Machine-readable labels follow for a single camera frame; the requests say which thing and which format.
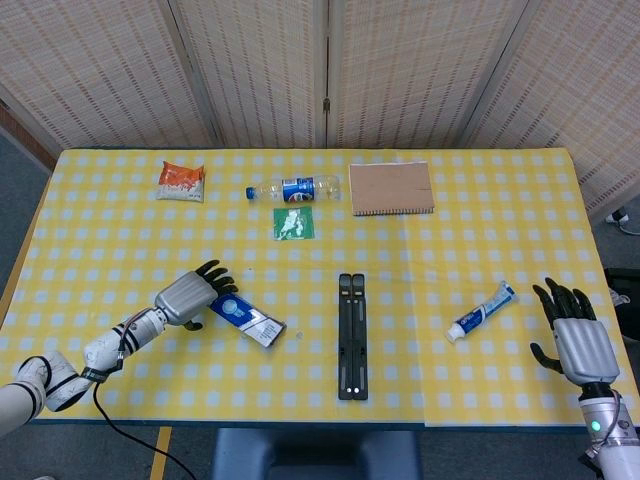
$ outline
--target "snack package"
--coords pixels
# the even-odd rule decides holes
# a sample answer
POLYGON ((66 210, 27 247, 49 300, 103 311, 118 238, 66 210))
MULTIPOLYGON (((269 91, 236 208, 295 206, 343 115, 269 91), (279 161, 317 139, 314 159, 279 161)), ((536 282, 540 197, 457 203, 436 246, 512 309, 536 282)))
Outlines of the snack package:
POLYGON ((158 180, 158 200, 204 201, 204 167, 188 168, 163 162, 158 180))

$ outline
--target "brown notebook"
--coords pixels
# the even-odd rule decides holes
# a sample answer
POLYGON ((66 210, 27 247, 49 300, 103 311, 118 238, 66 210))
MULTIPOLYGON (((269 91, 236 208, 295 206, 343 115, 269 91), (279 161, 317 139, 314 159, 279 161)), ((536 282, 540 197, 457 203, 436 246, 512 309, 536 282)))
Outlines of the brown notebook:
POLYGON ((350 165, 354 215, 432 213, 427 162, 350 165))

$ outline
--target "black robotic finger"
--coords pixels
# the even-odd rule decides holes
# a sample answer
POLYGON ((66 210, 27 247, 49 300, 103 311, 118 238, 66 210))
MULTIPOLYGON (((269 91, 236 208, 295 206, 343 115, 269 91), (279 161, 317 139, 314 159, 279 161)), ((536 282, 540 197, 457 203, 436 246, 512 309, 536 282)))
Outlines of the black robotic finger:
POLYGON ((542 308, 544 309, 544 313, 547 316, 547 320, 549 320, 549 325, 551 326, 551 330, 553 330, 553 321, 556 318, 560 318, 560 314, 558 312, 558 307, 553 303, 551 297, 547 293, 547 291, 539 285, 533 286, 533 291, 536 292, 538 297, 540 298, 540 302, 542 303, 542 308))
POLYGON ((561 285, 558 285, 551 278, 547 277, 544 281, 549 285, 549 289, 551 290, 551 296, 553 297, 553 302, 556 304, 558 309, 558 314, 561 318, 570 318, 573 317, 573 309, 571 307, 571 299, 568 298, 567 294, 570 297, 573 297, 572 293, 561 285))
POLYGON ((593 311, 593 307, 591 306, 591 302, 589 298, 577 288, 573 289, 573 294, 578 299, 578 303, 580 304, 580 317, 578 318, 587 318, 589 320, 597 320, 596 313, 593 311))
POLYGON ((573 294, 573 292, 564 285, 560 285, 560 290, 563 293, 563 298, 567 302, 567 308, 569 310, 569 313, 571 313, 570 317, 582 318, 582 309, 580 308, 580 305, 578 304, 576 296, 573 294))
POLYGON ((183 327, 189 330, 190 332, 195 332, 197 330, 200 330, 203 327, 203 325, 201 323, 194 323, 191 320, 189 320, 187 323, 183 325, 183 327))
POLYGON ((222 278, 218 278, 217 280, 214 280, 213 282, 209 282, 209 285, 211 285, 213 289, 217 291, 219 288, 224 287, 225 285, 228 285, 233 282, 234 280, 231 277, 222 277, 222 278))
POLYGON ((535 357, 535 359, 544 368, 554 370, 558 373, 564 373, 562 371, 562 365, 560 364, 560 360, 555 360, 553 358, 547 357, 542 351, 542 347, 540 347, 540 345, 538 345, 537 343, 530 343, 529 348, 531 349, 531 353, 533 353, 533 356, 535 357))
POLYGON ((215 280, 216 277, 219 277, 220 275, 223 275, 225 273, 227 273, 229 270, 227 270, 226 268, 216 268, 214 270, 211 270, 209 273, 207 273, 203 278, 211 283, 212 280, 215 280))
POLYGON ((196 273, 201 277, 204 277, 205 273, 207 273, 212 267, 215 267, 219 263, 220 262, 218 260, 209 260, 207 263, 196 269, 196 273))
POLYGON ((236 287, 233 284, 225 285, 224 287, 221 287, 220 289, 217 290, 218 295, 220 295, 221 297, 223 295, 228 295, 230 293, 236 293, 237 291, 238 291, 238 287, 236 287))

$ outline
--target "table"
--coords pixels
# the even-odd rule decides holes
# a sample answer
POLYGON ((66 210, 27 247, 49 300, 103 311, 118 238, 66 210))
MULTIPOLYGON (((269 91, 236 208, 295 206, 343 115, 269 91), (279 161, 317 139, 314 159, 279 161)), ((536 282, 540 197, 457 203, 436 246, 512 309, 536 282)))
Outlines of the table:
MULTIPOLYGON (((456 426, 581 425, 578 389, 542 369, 554 352, 531 284, 589 295, 607 327, 617 389, 638 420, 624 354, 569 154, 541 150, 67 150, 51 179, 0 330, 0 381, 28 355, 82 348, 152 303, 183 272, 220 258, 241 294, 288 324, 271 349, 212 312, 167 328, 101 388, 115 418, 456 426), (348 165, 424 160, 436 211, 353 217, 348 165), (204 164, 203 204, 158 201, 162 161, 204 164), (273 205, 244 189, 270 177, 335 174, 339 202, 313 204, 313 240, 272 239, 273 205), (337 399, 337 279, 367 282, 369 400, 337 399), (455 345, 450 323, 506 279, 519 294, 455 345)), ((90 395, 44 419, 99 418, 90 395)))

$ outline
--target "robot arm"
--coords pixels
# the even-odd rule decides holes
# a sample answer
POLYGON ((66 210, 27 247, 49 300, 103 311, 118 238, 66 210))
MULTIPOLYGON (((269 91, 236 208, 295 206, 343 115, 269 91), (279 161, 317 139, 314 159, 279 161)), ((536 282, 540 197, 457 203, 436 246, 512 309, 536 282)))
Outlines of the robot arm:
POLYGON ((15 381, 0 388, 0 437, 36 417, 44 405, 54 412, 74 405, 94 382, 102 383, 122 368, 124 359, 164 331, 183 325, 197 330, 191 320, 218 296, 237 292, 225 268, 211 260, 162 290, 154 307, 141 310, 93 340, 84 349, 81 374, 59 352, 28 358, 15 381))
POLYGON ((531 352, 545 368, 564 374, 582 388, 580 408, 591 437, 581 461, 606 480, 640 480, 640 440, 620 394, 611 384, 620 374, 607 331, 580 290, 570 291, 550 278, 551 291, 534 285, 559 360, 547 357, 537 343, 531 352))

